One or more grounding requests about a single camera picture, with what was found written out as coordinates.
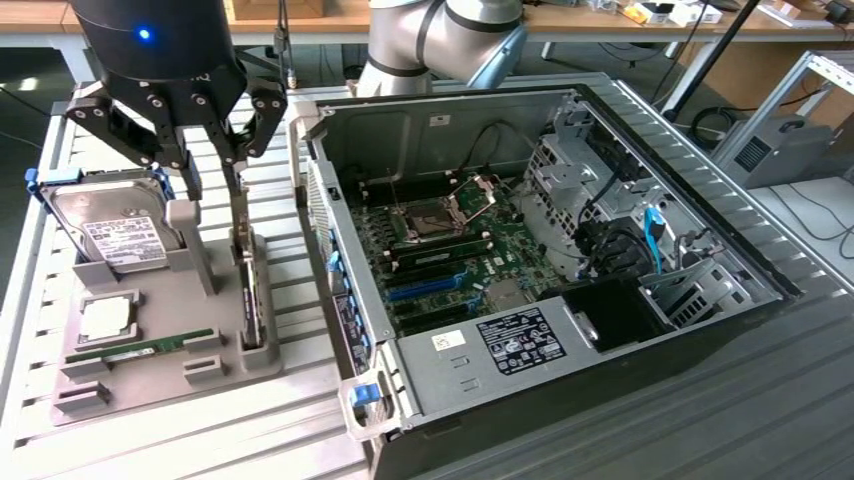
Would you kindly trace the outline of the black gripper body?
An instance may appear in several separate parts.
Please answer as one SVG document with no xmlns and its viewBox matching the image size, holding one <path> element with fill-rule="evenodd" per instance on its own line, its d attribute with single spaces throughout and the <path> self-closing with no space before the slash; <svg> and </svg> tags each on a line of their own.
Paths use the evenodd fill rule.
<svg viewBox="0 0 854 480">
<path fill-rule="evenodd" d="M 109 96 L 147 119 L 161 98 L 177 126 L 223 120 L 247 87 L 220 1 L 71 3 Z"/>
</svg>

